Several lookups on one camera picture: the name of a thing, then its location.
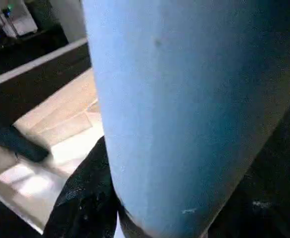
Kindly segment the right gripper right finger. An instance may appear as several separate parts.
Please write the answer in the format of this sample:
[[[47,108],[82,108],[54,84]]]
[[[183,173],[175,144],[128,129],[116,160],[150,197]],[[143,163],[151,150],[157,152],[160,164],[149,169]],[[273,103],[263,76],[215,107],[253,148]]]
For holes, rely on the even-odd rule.
[[[210,238],[290,238],[290,114],[211,224]]]

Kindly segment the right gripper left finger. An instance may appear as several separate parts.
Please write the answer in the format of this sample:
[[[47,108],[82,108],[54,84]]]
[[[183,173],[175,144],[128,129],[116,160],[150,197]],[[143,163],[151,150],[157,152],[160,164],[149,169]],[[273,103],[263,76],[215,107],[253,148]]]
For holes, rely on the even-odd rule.
[[[105,138],[101,137],[67,179],[45,225],[45,238],[112,238],[118,201]]]

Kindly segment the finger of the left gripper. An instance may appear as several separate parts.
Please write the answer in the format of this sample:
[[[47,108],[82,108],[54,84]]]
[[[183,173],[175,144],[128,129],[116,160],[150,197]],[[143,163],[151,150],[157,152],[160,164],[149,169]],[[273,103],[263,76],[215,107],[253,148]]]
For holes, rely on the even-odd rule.
[[[24,136],[15,126],[0,123],[0,146],[34,163],[44,161],[50,151]]]

